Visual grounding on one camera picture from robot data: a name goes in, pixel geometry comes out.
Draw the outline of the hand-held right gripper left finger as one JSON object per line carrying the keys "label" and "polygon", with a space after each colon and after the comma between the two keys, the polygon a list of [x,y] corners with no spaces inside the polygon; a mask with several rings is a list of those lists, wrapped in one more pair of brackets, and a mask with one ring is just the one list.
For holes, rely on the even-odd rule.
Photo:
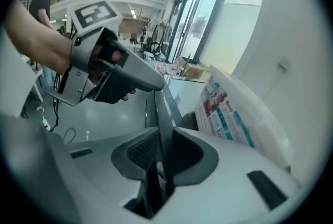
{"label": "hand-held right gripper left finger", "polygon": [[127,179],[144,181],[159,151],[158,138],[157,127],[122,135],[120,145],[111,153],[118,172]]}

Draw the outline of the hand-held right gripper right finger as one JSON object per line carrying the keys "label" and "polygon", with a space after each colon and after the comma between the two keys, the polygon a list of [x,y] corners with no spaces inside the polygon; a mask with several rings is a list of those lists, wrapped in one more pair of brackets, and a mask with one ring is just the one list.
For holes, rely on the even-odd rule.
{"label": "hand-held right gripper right finger", "polygon": [[218,162],[213,146],[178,127],[173,129],[171,165],[175,186],[202,183],[214,172]]}

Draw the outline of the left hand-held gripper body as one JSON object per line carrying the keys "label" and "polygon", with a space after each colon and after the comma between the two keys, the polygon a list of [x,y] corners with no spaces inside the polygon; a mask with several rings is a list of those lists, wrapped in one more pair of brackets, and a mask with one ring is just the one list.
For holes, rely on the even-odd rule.
{"label": "left hand-held gripper body", "polygon": [[70,66],[60,83],[46,93],[76,106],[95,97],[108,79],[126,79],[135,89],[160,91],[164,79],[118,39],[123,16],[108,1],[75,8],[70,13],[77,33],[72,40]]}

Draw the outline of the person's left forearm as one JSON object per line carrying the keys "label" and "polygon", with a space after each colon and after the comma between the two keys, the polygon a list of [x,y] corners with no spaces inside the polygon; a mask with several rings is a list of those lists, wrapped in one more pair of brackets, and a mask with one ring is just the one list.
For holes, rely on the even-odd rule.
{"label": "person's left forearm", "polygon": [[18,0],[8,8],[4,27],[23,55],[58,74],[70,66],[72,41],[35,20]]}

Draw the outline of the person's left hand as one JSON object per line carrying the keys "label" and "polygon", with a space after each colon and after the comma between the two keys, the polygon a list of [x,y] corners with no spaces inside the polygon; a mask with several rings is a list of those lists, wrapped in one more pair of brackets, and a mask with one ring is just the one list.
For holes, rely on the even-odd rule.
{"label": "person's left hand", "polygon": [[96,102],[115,104],[135,90],[135,86],[126,79],[108,79],[95,97]]}

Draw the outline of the pile of pink clothes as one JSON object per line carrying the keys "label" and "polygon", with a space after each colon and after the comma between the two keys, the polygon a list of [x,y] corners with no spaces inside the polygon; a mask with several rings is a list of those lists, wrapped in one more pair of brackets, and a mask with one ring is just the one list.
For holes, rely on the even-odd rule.
{"label": "pile of pink clothes", "polygon": [[161,75],[179,76],[181,74],[180,68],[174,64],[154,63],[153,66]]}

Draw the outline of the clothes rack with garments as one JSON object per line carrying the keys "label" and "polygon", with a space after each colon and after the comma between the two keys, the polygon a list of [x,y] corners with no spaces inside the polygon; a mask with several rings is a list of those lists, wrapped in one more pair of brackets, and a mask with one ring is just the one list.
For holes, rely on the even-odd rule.
{"label": "clothes rack with garments", "polygon": [[150,45],[151,53],[153,53],[155,56],[160,54],[165,55],[169,48],[171,35],[172,26],[168,20],[164,20],[158,25],[156,25],[153,31]]}

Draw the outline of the open cardboard box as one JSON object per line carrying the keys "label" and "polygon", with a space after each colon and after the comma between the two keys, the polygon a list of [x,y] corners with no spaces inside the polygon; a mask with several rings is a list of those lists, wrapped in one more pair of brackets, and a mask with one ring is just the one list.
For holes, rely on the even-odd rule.
{"label": "open cardboard box", "polygon": [[180,76],[189,79],[200,79],[204,69],[198,64],[192,64],[188,59],[179,56],[173,63],[180,70]]}

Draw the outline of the white power strip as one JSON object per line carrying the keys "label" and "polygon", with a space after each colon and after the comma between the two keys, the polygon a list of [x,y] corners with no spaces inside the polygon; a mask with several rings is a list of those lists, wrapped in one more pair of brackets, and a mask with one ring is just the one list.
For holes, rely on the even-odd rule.
{"label": "white power strip", "polygon": [[44,117],[44,108],[42,107],[41,109],[42,109],[42,117],[43,117],[43,120],[42,120],[43,126],[47,131],[50,131],[51,126],[50,126],[49,122],[47,121],[47,119]]}

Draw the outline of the black-framed glass window wall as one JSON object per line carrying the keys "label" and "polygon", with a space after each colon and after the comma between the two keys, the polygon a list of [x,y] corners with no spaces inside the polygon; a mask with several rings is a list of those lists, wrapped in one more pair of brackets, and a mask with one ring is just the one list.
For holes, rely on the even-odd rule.
{"label": "black-framed glass window wall", "polygon": [[250,41],[262,0],[174,0],[168,63],[182,58],[232,73]]}

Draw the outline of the white wall socket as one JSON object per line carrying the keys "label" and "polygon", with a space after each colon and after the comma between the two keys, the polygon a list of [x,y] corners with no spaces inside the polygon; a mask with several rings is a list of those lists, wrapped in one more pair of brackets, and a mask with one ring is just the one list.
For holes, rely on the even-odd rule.
{"label": "white wall socket", "polygon": [[278,68],[280,68],[282,71],[288,71],[290,68],[290,60],[284,56],[281,58],[277,65]]}

